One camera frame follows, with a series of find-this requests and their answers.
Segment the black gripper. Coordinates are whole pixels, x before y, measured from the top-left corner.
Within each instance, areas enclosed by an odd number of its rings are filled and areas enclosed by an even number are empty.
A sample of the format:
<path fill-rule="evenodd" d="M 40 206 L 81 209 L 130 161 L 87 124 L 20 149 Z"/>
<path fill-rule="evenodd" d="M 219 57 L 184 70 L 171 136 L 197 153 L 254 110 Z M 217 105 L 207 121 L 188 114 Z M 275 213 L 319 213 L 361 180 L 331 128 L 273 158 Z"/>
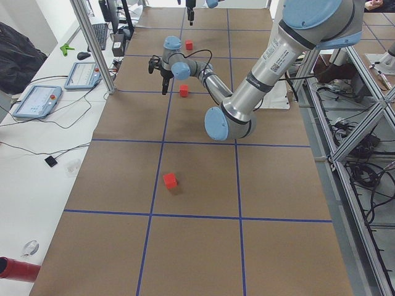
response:
<path fill-rule="evenodd" d="M 196 0 L 186 0 L 188 22 L 190 26 L 193 26 L 194 22 L 194 9 L 196 7 Z"/>
<path fill-rule="evenodd" d="M 161 68 L 160 74 L 162 76 L 162 94 L 166 95 L 168 93 L 169 82 L 173 78 L 173 73 L 171 70 L 166 70 Z"/>

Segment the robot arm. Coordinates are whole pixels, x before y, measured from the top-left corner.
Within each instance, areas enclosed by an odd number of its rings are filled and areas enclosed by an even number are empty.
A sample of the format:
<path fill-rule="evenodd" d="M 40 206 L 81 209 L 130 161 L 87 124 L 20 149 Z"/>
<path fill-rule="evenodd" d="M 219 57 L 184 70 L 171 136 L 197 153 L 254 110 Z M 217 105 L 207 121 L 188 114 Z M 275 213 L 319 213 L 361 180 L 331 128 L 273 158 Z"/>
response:
<path fill-rule="evenodd" d="M 160 71 L 163 94 L 171 78 L 197 78 L 217 103 L 204 117 L 209 137 L 245 138 L 256 127 L 256 105 L 304 51 L 340 49 L 360 41 L 364 9 L 364 1 L 285 1 L 276 37 L 234 92 L 209 62 L 185 57 L 176 36 L 166 37 L 162 57 L 151 57 L 148 72 Z"/>
<path fill-rule="evenodd" d="M 208 8 L 213 9 L 218 6 L 218 3 L 221 2 L 221 0 L 207 0 L 206 4 Z M 185 1 L 185 6 L 186 6 L 186 11 L 187 11 L 187 17 L 188 17 L 188 22 L 191 26 L 193 26 L 194 23 L 194 8 L 196 7 L 196 0 L 186 0 Z"/>

